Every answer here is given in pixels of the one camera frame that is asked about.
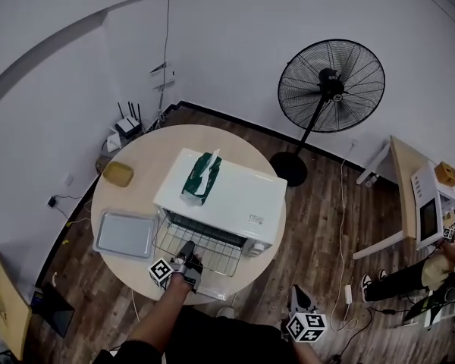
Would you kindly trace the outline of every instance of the oven rack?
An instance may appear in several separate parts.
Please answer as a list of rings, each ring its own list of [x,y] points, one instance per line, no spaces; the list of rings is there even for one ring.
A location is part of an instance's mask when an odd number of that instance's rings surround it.
[[[173,224],[168,216],[161,218],[161,224],[153,238],[154,259],[163,257],[167,262],[175,258],[187,241],[192,240],[196,246],[194,253],[202,258],[204,270],[216,274],[234,276],[241,257],[241,248],[209,237],[209,227],[196,222],[185,228]]]

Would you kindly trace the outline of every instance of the small yellow box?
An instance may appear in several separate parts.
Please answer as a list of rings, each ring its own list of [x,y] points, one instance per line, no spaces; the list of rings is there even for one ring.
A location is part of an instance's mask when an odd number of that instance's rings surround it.
[[[116,186],[126,187],[133,178],[133,169],[123,163],[110,162],[103,171],[103,177]]]
[[[435,167],[435,174],[437,175],[438,182],[450,187],[455,186],[455,169],[445,162],[440,163]]]

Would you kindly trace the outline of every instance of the hand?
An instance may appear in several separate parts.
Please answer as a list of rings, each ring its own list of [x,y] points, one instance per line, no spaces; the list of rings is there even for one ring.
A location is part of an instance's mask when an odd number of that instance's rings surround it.
[[[441,246],[442,246],[444,243],[446,243],[446,242],[447,242],[447,239],[440,239],[440,240],[438,240],[438,241],[436,242],[435,246],[436,246],[437,248],[441,248]]]
[[[184,276],[180,272],[174,272],[168,285],[168,290],[174,291],[177,295],[187,297],[187,294],[192,290],[192,286],[184,280]]]

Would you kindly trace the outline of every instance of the toaster oven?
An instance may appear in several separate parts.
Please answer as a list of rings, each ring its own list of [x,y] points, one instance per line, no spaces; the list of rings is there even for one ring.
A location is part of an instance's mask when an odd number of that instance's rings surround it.
[[[180,194],[201,155],[191,149],[180,151],[153,200],[161,220],[174,228],[173,237],[180,231],[181,240],[197,246],[220,253],[224,247],[238,258],[260,255],[275,243],[286,180],[223,159],[205,203],[190,206]]]

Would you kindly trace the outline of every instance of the electric fan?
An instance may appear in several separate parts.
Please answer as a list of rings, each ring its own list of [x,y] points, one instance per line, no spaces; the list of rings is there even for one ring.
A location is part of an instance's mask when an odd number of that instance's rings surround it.
[[[281,75],[278,101],[285,116],[306,131],[295,152],[271,158],[277,176],[289,187],[302,184],[307,169],[298,154],[309,133],[338,132],[362,123],[383,92],[381,62],[359,43],[324,40],[295,55]]]

